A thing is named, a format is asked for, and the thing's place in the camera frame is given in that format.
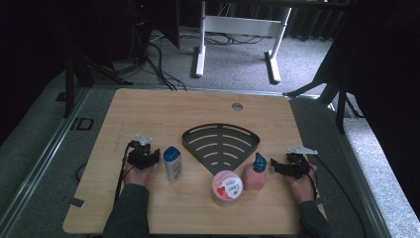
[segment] black cloth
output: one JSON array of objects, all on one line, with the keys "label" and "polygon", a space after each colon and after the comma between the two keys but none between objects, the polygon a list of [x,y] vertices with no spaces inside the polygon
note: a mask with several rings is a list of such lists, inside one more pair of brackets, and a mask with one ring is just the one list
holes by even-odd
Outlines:
[{"label": "black cloth", "polygon": [[[148,222],[149,191],[141,185],[127,184],[105,225],[103,238],[150,237]],[[333,237],[328,221],[313,201],[300,204],[299,238]]]}]

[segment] black sensor device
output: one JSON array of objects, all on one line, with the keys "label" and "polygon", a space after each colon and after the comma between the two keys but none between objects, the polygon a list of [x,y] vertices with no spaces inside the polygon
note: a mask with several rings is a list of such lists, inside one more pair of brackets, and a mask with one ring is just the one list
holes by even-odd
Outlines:
[{"label": "black sensor device", "polygon": [[287,165],[280,164],[274,159],[270,160],[275,172],[285,176],[295,177],[296,179],[300,179],[309,174],[311,167],[302,154],[286,154],[286,159],[288,161]]}]

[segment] white table leg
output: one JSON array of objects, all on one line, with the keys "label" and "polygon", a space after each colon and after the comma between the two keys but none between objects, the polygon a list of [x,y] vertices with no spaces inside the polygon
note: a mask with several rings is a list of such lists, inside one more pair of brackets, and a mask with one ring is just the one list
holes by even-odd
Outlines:
[{"label": "white table leg", "polygon": [[277,53],[278,53],[278,48],[280,47],[280,43],[281,40],[283,38],[284,35],[284,30],[286,29],[287,26],[287,21],[288,18],[290,16],[290,11],[291,8],[287,9],[287,13],[285,14],[285,16],[283,16],[283,18],[281,19],[281,27],[278,29],[278,33],[277,36],[275,37],[275,42],[274,42],[274,46],[272,48],[272,51],[268,51],[266,53],[267,57],[267,66],[269,67],[270,71],[271,71],[271,75],[272,75],[272,80],[274,82],[281,82],[281,77],[280,77],[280,71],[278,70],[278,64],[277,64]]},{"label": "white table leg", "polygon": [[204,38],[206,34],[206,2],[201,2],[201,22],[200,22],[200,48],[198,49],[197,68],[195,74],[199,77],[204,73],[204,59],[206,57],[206,46]]}]

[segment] slotted plastic tray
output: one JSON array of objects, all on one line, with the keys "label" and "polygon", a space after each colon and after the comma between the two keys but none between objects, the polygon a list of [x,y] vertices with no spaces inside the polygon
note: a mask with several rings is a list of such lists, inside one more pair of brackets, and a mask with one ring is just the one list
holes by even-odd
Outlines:
[{"label": "slotted plastic tray", "polygon": [[260,137],[245,128],[213,123],[182,134],[182,145],[210,173],[234,171],[259,146]]}]

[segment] pink bottle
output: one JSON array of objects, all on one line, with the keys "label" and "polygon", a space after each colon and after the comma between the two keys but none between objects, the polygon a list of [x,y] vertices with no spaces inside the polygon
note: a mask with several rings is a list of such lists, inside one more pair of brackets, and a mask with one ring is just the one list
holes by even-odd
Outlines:
[{"label": "pink bottle", "polygon": [[244,184],[244,190],[260,190],[266,182],[266,159],[256,153],[256,160],[253,163],[245,165],[242,171],[241,179]]}]

